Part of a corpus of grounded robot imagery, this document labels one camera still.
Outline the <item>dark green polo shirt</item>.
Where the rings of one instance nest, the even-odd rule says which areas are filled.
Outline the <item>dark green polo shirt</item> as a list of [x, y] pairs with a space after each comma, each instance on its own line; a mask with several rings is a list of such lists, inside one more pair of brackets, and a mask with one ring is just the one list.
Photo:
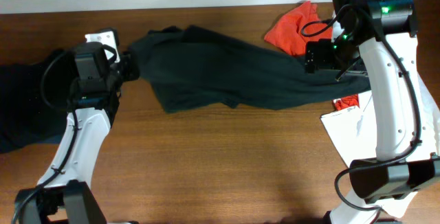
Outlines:
[[281, 110], [370, 90], [366, 77], [306, 73], [304, 58], [191, 25], [151, 30], [128, 47], [167, 113], [222, 103]]

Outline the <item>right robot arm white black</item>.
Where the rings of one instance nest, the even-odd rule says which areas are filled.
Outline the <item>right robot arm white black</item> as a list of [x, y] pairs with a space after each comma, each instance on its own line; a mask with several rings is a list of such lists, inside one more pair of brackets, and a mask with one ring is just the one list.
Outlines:
[[330, 39], [308, 35], [305, 69], [338, 78], [369, 79], [377, 122], [375, 156], [344, 171], [351, 190], [325, 223], [399, 223], [413, 197], [439, 182], [438, 126], [427, 125], [417, 73], [417, 15], [413, 0], [333, 0]]

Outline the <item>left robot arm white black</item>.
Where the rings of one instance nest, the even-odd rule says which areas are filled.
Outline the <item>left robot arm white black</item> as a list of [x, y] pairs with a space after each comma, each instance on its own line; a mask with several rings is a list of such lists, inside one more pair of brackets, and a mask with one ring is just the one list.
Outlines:
[[91, 192], [91, 178], [105, 137], [118, 111], [121, 86], [137, 80], [140, 70], [129, 53], [116, 46], [85, 42], [61, 54], [74, 64], [76, 77], [67, 96], [66, 129], [56, 154], [35, 188], [20, 190], [13, 223], [51, 223], [66, 211], [64, 223], [106, 223]]

